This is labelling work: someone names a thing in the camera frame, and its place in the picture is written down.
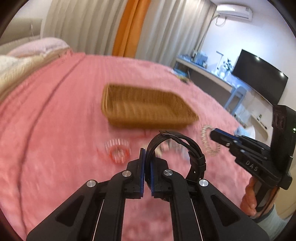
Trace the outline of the person's right hand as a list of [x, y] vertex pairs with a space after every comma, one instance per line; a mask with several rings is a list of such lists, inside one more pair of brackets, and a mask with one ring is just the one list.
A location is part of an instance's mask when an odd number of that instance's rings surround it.
[[245, 187], [245, 194], [242, 198], [240, 209], [248, 216], [259, 217], [262, 212], [256, 211], [257, 201], [255, 198], [254, 186], [257, 180], [251, 177], [248, 185]]

